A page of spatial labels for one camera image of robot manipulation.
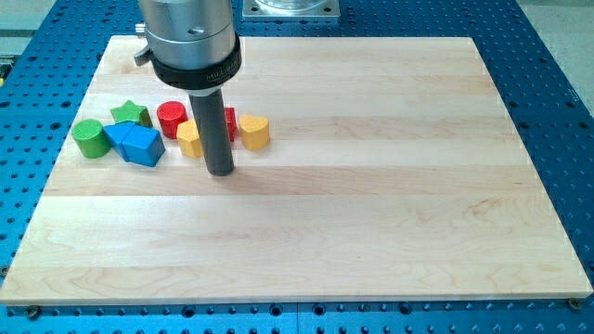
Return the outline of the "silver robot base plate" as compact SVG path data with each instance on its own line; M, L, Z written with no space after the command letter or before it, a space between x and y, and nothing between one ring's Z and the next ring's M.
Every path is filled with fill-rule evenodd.
M243 0L242 17L248 21L300 19L335 20L341 16L339 0Z

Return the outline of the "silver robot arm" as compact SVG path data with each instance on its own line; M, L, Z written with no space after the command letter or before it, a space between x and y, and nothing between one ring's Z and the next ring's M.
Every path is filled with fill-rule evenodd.
M136 65L151 63L165 84L208 96L241 66L229 0L139 0L147 45Z

